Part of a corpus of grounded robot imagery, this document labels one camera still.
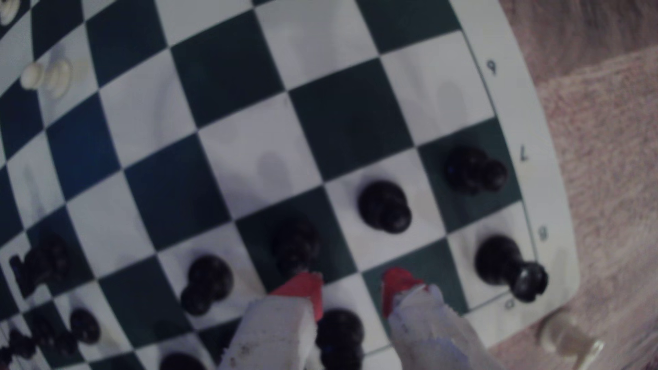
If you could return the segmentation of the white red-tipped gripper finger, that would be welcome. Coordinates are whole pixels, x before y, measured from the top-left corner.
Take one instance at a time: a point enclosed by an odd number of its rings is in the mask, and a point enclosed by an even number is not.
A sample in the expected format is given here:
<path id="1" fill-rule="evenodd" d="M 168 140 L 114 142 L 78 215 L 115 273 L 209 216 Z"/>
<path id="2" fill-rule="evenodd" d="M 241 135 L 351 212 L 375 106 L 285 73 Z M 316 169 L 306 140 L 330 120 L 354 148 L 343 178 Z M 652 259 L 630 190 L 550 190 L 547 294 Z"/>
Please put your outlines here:
<path id="1" fill-rule="evenodd" d="M 321 273 L 299 273 L 242 316 L 219 369 L 304 369 L 323 316 Z"/>
<path id="2" fill-rule="evenodd" d="M 382 275 L 382 312 L 402 369 L 505 369 L 437 285 L 401 267 Z"/>

